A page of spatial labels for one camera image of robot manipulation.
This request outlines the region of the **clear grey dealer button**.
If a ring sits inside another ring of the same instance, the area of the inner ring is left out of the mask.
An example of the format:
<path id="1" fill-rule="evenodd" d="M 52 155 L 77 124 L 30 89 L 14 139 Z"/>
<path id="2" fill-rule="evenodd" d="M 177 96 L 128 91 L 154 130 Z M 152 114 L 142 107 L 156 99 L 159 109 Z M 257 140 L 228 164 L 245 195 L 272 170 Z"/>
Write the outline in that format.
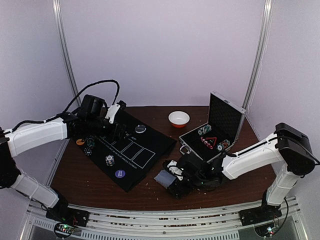
<path id="1" fill-rule="evenodd" d="M 138 124 L 136 127 L 135 127 L 135 132 L 137 133 L 137 134 L 142 134 L 142 133 L 144 133 L 145 131 L 146 131 L 146 126 L 145 125 L 143 125 L 143 124 Z"/>

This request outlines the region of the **grey playing card deck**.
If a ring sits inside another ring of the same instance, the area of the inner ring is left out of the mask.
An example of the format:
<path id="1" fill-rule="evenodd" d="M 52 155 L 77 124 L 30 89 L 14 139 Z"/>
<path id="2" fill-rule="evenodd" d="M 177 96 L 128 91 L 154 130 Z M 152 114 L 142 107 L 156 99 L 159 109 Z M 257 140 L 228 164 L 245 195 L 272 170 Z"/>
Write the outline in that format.
<path id="1" fill-rule="evenodd" d="M 154 177 L 154 180 L 167 189 L 176 180 L 176 177 L 167 172 L 166 170 L 161 170 Z"/>

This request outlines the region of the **poker chip stack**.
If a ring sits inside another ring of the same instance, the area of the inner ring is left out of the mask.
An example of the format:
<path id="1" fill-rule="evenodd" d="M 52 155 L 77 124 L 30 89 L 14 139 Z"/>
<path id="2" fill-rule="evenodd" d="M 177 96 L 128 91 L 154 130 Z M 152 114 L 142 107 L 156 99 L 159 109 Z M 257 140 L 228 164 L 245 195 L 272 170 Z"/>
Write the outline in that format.
<path id="1" fill-rule="evenodd" d="M 85 138 L 85 143 L 88 148 L 93 149 L 96 146 L 95 136 L 90 135 Z"/>
<path id="2" fill-rule="evenodd" d="M 105 157 L 105 163 L 108 167 L 112 167 L 115 164 L 115 158 L 113 155 L 109 154 Z"/>

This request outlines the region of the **poker chip row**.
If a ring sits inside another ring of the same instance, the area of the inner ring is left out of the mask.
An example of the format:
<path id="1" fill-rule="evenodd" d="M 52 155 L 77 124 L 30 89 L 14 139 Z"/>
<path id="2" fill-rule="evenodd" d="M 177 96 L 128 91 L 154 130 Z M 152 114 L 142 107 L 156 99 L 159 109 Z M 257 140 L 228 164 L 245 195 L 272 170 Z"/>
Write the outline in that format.
<path id="1" fill-rule="evenodd" d="M 206 125 L 203 125 L 201 126 L 197 132 L 198 132 L 198 135 L 199 136 L 203 136 L 205 135 L 206 133 L 210 132 L 212 130 L 212 126 L 209 125 L 209 124 L 206 124 Z"/>
<path id="2" fill-rule="evenodd" d="M 219 144 L 217 144 L 216 149 L 219 152 L 222 152 L 223 150 L 227 149 L 229 146 L 230 146 L 230 141 L 228 139 L 225 139 Z"/>

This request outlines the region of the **orange big blind button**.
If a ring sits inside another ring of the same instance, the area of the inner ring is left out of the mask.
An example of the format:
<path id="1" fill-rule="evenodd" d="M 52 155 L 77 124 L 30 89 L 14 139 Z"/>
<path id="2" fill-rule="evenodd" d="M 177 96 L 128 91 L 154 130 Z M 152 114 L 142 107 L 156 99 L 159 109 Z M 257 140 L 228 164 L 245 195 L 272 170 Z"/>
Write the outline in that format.
<path id="1" fill-rule="evenodd" d="M 82 146 L 85 144 L 85 140 L 80 138 L 80 139 L 77 139 L 76 142 L 75 142 L 78 146 Z"/>

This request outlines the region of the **purple small blind button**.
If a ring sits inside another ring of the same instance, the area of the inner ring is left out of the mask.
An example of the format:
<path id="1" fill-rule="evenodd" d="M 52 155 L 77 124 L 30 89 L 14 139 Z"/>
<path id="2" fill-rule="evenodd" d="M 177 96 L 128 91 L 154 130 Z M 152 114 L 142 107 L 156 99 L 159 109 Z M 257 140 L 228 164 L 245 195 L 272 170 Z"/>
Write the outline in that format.
<path id="1" fill-rule="evenodd" d="M 126 176 L 126 171 L 123 169 L 116 170 L 114 176 L 118 179 L 122 179 Z"/>

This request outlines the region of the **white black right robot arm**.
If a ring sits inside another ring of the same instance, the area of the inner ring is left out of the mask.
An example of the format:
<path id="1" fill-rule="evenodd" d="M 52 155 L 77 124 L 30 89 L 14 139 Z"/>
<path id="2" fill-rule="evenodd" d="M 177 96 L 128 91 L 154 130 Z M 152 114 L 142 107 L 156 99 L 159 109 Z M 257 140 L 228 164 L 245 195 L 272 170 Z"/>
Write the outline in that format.
<path id="1" fill-rule="evenodd" d="M 204 161 L 194 153 L 184 154 L 178 161 L 167 160 L 164 169 L 175 177 L 170 190 L 178 199 L 191 189 L 214 190 L 227 180 L 263 166 L 283 165 L 263 196 L 264 204 L 256 210 L 259 220 L 268 220 L 276 207 L 295 186 L 299 178 L 311 173 L 320 164 L 313 155 L 307 135 L 281 122 L 275 131 L 260 142 L 235 153 L 223 150 L 213 160 Z"/>

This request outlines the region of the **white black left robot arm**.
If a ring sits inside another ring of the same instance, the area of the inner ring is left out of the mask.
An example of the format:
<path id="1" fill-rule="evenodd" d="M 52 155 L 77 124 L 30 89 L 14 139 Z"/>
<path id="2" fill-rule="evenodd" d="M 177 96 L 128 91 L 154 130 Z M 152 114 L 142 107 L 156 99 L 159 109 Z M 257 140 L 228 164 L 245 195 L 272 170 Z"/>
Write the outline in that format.
<path id="1" fill-rule="evenodd" d="M 107 106 L 102 98 L 87 94 L 81 106 L 72 112 L 65 110 L 48 120 L 32 121 L 13 129 L 1 130 L 0 187 L 13 189 L 40 202 L 52 209 L 53 215 L 61 222 L 69 221 L 72 211 L 64 205 L 63 198 L 57 191 L 19 169 L 15 157 L 74 137 L 122 137 L 126 128 L 116 118 L 126 106 L 124 101 Z"/>

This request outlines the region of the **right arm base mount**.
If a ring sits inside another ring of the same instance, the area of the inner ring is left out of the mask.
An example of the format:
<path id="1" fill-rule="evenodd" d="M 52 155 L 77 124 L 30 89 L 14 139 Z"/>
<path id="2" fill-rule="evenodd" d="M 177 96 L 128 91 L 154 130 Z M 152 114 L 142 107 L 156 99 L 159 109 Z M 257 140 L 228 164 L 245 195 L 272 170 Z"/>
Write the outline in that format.
<path id="1" fill-rule="evenodd" d="M 282 212 L 275 206 L 255 207 L 244 209 L 239 212 L 239 218 L 242 226 L 255 225 L 258 223 L 273 220 L 274 217 L 281 217 Z"/>

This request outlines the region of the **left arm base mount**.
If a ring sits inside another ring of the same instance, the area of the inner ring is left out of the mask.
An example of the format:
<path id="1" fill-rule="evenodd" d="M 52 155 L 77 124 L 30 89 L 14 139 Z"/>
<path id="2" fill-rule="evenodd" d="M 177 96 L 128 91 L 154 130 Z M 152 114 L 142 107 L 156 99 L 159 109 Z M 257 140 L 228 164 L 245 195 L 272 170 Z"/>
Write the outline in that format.
<path id="1" fill-rule="evenodd" d="M 59 215 L 52 209 L 47 210 L 45 216 L 48 219 L 59 221 L 73 227 L 86 227 L 90 213 L 86 210 L 68 207 L 67 213 L 64 216 Z"/>

